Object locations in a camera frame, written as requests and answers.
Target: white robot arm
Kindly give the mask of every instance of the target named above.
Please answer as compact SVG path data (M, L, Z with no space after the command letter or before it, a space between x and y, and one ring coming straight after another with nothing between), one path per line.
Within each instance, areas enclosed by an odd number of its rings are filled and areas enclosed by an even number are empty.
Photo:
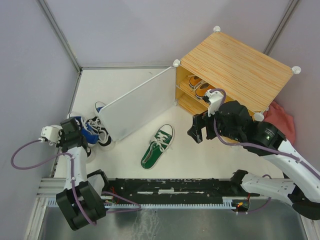
M188 131L197 143L202 141L202 128L207 139L218 137L226 145L243 146L249 152L276 165L288 180L268 179L247 171L235 174L240 186L248 193L256 193L283 201L301 215L320 219L320 172L305 160L274 125L253 121L247 108L237 101L223 103L222 89L211 89L204 100L210 103L208 111L193 116ZM239 143L225 142L221 136Z

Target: pink cloth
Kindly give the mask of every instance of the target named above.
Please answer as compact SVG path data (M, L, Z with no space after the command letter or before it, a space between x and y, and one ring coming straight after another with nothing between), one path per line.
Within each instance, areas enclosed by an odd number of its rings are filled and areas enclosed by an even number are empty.
M263 113L264 122L275 125L293 145L296 140L294 118L287 114L282 106L273 101L269 110Z

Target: shoe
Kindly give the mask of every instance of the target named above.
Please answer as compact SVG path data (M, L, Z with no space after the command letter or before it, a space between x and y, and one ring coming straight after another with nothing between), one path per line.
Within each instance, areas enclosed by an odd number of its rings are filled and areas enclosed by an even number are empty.
M172 144L174 136L175 131L171 125L165 124L160 127L151 139L150 145L141 160L141 166L144 169L151 169Z
M84 135L88 143L88 146L93 147L99 140L99 134L97 134L93 130L93 128L86 123L87 119L84 116L82 116L80 113L72 111L66 116L67 119L72 117L74 117L75 120L78 122L81 129L81 133Z
M206 92L209 89L214 89L213 86L211 86L209 83L202 83L201 85L199 85L196 90L195 90L195 96L197 99L203 99Z
M87 147L86 148L86 156L87 156L87 159L86 159L85 163L88 164L88 163L91 163L95 159L96 154L93 149L91 149L90 147Z
M197 84L202 81L201 78L199 78L198 76L195 76L195 75L190 75L190 76L188 76L188 77L190 77L189 86L190 86L190 88L192 88L192 89L195 89L195 87L197 86Z
M87 121L93 131L99 135L98 145L102 151L108 151L114 148L116 143L111 139L106 128L102 125L100 119L95 116Z
M102 101L97 101L94 104L94 114L98 117L98 114L101 109L103 109L106 105Z

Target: green sneaker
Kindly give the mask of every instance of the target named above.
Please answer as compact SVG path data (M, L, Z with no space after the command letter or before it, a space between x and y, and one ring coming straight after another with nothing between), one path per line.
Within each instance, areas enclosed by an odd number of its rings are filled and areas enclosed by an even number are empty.
M165 124L159 128L152 137L150 145L141 160L141 166L144 169L150 169L156 164L158 159L171 145L174 135L174 128L169 124Z

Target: black sneaker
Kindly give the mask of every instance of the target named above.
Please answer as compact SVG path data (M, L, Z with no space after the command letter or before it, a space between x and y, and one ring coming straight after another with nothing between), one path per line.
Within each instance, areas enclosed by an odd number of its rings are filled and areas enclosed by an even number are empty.
M99 134L98 145L102 151L108 151L115 147L116 143L111 139L106 128L102 125L100 119L95 116L87 121L93 131Z

